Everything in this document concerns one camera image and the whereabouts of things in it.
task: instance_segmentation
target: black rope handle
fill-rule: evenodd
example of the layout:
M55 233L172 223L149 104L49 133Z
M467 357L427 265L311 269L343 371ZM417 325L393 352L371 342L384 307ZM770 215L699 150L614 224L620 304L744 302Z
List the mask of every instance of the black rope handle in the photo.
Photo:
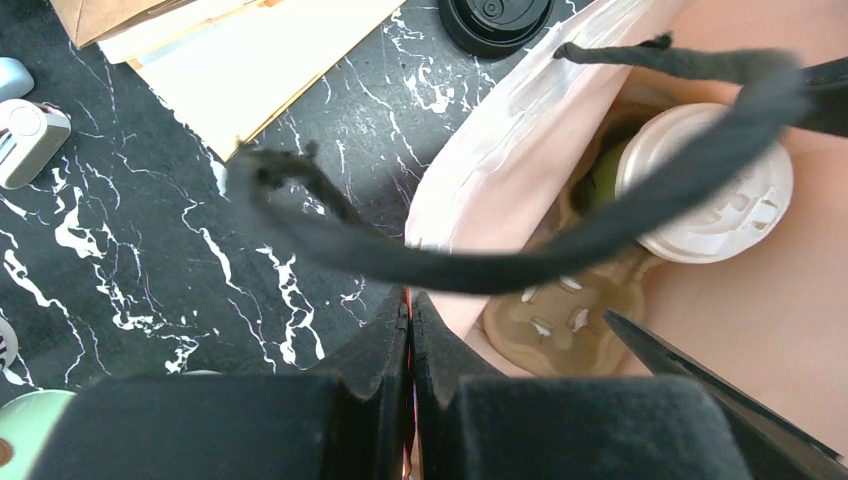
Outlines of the black rope handle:
M782 50L707 53L671 48L666 34L635 47L583 49L566 43L555 58L642 66L683 79L732 82L742 89L719 121L668 162L622 198L534 252L451 254L407 247L361 219L315 165L314 146L307 155L239 153L227 164L228 196L258 239L272 248L290 248L325 267L430 290L503 294L607 260L641 235L700 205L770 148L810 106L798 59ZM289 179L302 182L342 223L271 201L270 193Z

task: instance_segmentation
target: mint green object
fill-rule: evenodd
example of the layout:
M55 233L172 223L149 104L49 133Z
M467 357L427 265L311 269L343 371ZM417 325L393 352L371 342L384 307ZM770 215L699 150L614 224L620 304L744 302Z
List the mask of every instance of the mint green object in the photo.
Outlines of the mint green object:
M11 460L0 466L0 479L26 479L73 397L73 392L65 390L40 390L21 395L0 408L0 439L12 447Z

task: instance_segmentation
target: white plastic lid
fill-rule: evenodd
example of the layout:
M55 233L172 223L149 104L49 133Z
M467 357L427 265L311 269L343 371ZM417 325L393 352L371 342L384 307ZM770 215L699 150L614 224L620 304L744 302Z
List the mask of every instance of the white plastic lid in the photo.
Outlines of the white plastic lid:
M645 124L622 154L616 196L665 162L728 108L712 103L681 105ZM756 245L774 229L789 207L792 186L792 161L786 149L775 143L712 200L639 242L672 262L728 259Z

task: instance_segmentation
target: black cup lid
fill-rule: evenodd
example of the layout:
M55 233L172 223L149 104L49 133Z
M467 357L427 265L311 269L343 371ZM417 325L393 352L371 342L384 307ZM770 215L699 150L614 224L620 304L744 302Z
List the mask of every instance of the black cup lid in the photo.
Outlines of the black cup lid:
M451 40L482 58L518 51L548 23L553 0L439 0L439 17Z

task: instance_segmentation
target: black marble countertop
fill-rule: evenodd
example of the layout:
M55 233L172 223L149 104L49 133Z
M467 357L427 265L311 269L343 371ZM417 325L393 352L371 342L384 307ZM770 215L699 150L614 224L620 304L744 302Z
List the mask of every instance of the black marble countertop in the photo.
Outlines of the black marble countertop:
M551 22L575 1L555 0ZM328 175L398 237L429 160L523 55L460 52L435 4L409 0L258 138L319 140ZM388 286L237 231L220 161L128 66L75 50L48 0L0 5L0 56L74 128L32 185L0 191L0 315L20 342L0 405L103 375L304 369L368 322Z

